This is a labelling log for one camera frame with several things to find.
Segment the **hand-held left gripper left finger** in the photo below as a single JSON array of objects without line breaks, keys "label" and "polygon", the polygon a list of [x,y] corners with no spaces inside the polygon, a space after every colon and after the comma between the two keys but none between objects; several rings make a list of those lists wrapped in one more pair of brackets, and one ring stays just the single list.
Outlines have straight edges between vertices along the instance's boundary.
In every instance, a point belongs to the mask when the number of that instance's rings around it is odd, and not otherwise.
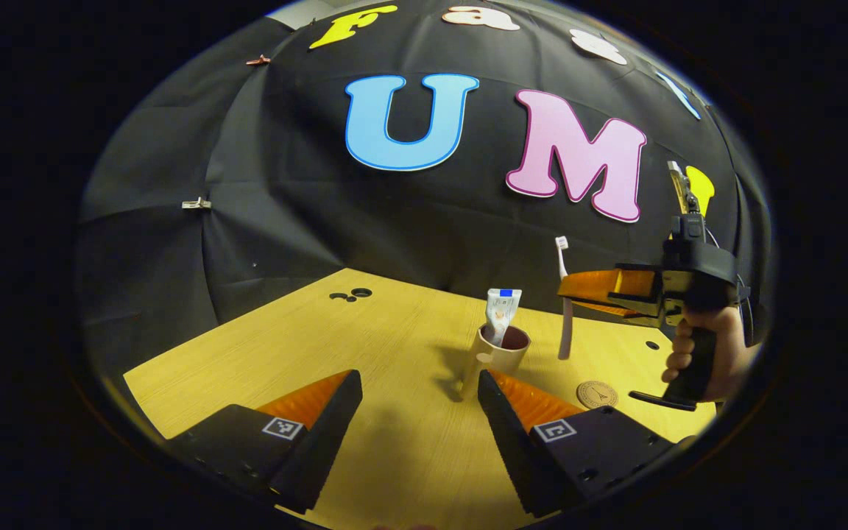
[{"label": "hand-held left gripper left finger", "polygon": [[259,407],[226,405],[167,448],[227,487],[297,514],[313,509],[363,399],[358,370]]}]

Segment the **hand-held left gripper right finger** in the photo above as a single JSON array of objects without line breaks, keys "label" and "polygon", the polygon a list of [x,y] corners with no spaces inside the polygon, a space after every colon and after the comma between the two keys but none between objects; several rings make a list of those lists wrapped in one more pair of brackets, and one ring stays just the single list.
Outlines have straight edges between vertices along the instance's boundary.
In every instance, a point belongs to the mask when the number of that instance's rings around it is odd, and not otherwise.
[{"label": "hand-held left gripper right finger", "polygon": [[676,446],[616,407],[580,409],[500,370],[480,372],[477,397],[522,507],[536,517],[614,493]]}]

